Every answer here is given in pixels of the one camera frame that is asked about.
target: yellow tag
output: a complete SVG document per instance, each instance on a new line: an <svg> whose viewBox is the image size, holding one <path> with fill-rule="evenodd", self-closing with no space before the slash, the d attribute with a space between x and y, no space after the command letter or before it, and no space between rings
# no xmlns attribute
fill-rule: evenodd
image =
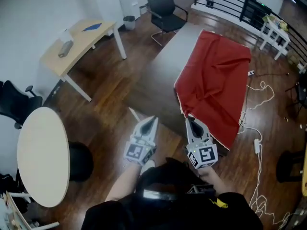
<svg viewBox="0 0 307 230"><path fill-rule="evenodd" d="M211 199L209 199L213 204L217 205L219 208L228 208L228 204L222 202L220 199L217 199L216 202L213 202Z"/></svg>

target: black chair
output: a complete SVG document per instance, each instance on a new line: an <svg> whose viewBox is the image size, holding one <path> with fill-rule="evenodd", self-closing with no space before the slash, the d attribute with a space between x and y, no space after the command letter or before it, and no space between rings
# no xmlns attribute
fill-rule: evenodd
<svg viewBox="0 0 307 230"><path fill-rule="evenodd" d="M0 115L15 120L15 128L20 129L26 118L37 108L42 106L43 98L36 96L33 86L26 88L33 97L20 93L10 81L0 82Z"/></svg>
<svg viewBox="0 0 307 230"><path fill-rule="evenodd" d="M70 181L84 182L90 178L94 162L88 147L80 142L69 141L71 159Z"/></svg>
<svg viewBox="0 0 307 230"><path fill-rule="evenodd" d="M299 80L297 83L295 83L295 85L290 88L285 90L285 92L287 91L291 91L292 89L295 89L296 92L296 100L286 106L286 108L290 107L290 106L294 106L297 105L297 107L300 106L300 108L298 109L295 118L299 115L299 112L302 110L302 107L307 109L307 74L300 74Z"/></svg>
<svg viewBox="0 0 307 230"><path fill-rule="evenodd" d="M149 10L148 12L152 14L152 23L161 29L160 32L152 34L152 39L160 44L154 35L164 34L169 32L174 32L179 30L188 21L188 11L177 6L174 0L148 0ZM173 14L175 7L183 10L186 13L186 20Z"/></svg>
<svg viewBox="0 0 307 230"><path fill-rule="evenodd" d="M305 150L299 152L285 151L277 162L276 166L276 178L278 182L300 182L302 181L302 175L291 175L293 165L301 164L301 168L304 167Z"/></svg>

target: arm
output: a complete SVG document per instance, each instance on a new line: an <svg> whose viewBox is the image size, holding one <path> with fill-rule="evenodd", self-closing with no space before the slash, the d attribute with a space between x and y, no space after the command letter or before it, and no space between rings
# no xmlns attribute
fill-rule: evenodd
<svg viewBox="0 0 307 230"><path fill-rule="evenodd" d="M232 187L226 185L211 166L198 169L198 173L203 181L213 185L217 195L234 192Z"/></svg>
<svg viewBox="0 0 307 230"><path fill-rule="evenodd" d="M162 19L162 16L157 14L156 12L151 11L151 10L148 10L148 12L151 13L152 15L154 15L155 17L158 17L160 20Z"/></svg>
<svg viewBox="0 0 307 230"><path fill-rule="evenodd" d="M110 200L118 201L119 199L133 193L140 176L141 168L140 165L132 163L115 181L105 202Z"/></svg>
<svg viewBox="0 0 307 230"><path fill-rule="evenodd" d="M188 21L188 11L186 11L185 9L183 9L183 8L181 8L181 7L179 7L178 5L175 5L177 8L179 8L179 9L181 9L181 10L183 10L185 13L186 13L186 21Z"/></svg>

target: wooden floor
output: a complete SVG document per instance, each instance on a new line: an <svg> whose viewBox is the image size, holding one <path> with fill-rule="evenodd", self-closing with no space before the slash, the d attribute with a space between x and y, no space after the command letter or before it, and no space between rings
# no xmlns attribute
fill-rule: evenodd
<svg viewBox="0 0 307 230"><path fill-rule="evenodd" d="M179 6L189 8L192 0L175 0ZM285 57L274 61L276 50L266 46L260 51L261 40L245 30L211 15L189 10L189 21L201 24L210 31L222 34L234 41L248 46L252 52L250 70L256 74L290 72ZM93 100L89 103L82 98L68 83L62 84L57 94L46 103L59 113L70 141L86 144L93 154L94 171L84 183L70 183L63 202L54 208L43 209L46 218L60 222L58 229L77 230L81 228L85 212L91 206L104 201L112 184L124 171L124 145L130 138L137 121L123 103L131 87L140 77L142 69L160 52L161 47L150 35L158 28L150 22L150 15L142 15L137 20L136 29L120 32L127 59L122 60L115 39L101 40L95 50L88 53L72 69L70 76ZM285 89L295 83L296 75L254 77L249 84L259 88L260 82L272 86L274 99L255 111L247 114L247 126L257 128L263 135L263 165L260 193L268 199L267 211L275 212L280 220L288 211L295 208L301 197L300 183L276 181L275 168L279 156L285 150L303 149L304 130L299 124L305 124L306 110L301 111L295 121L285 116L285 106L290 103ZM247 107L268 99L271 91L249 91ZM232 183L239 193L249 202L257 183L258 159L254 153L253 140L259 138L255 131L247 130L238 135L229 154L214 166L222 178ZM186 139L178 136L163 125L157 133L157 162L165 156L187 160L183 153ZM265 229L278 229L272 226L272 217L261 218Z"/></svg>

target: round white table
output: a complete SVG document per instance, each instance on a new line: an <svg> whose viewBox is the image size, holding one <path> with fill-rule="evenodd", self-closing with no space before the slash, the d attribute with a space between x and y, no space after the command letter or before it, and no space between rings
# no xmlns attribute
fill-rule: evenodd
<svg viewBox="0 0 307 230"><path fill-rule="evenodd" d="M54 207L63 200L70 178L70 151L64 125L50 108L40 107L26 119L17 162L22 182L37 203Z"/></svg>

